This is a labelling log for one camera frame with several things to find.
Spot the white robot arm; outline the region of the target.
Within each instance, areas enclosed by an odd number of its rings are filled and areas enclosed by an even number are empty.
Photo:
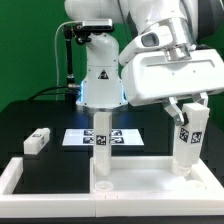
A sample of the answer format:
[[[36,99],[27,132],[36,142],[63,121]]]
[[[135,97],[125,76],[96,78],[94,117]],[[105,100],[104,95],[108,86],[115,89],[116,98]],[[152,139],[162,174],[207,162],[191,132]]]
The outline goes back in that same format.
[[[93,30],[95,20],[126,16],[136,36],[119,55],[128,102],[141,106],[224,91],[224,62],[196,44],[224,17],[220,0],[65,0],[67,15]]]

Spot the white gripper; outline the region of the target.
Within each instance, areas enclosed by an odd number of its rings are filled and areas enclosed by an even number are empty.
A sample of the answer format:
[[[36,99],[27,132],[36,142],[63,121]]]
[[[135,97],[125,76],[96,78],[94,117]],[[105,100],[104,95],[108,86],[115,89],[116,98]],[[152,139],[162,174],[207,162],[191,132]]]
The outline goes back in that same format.
[[[191,57],[168,61],[163,52],[136,55],[121,72],[127,101],[132,106],[163,101],[175,125],[182,126],[184,116],[177,99],[192,96],[195,105],[207,107],[207,94],[224,91],[224,62],[220,55],[209,49],[193,51]]]

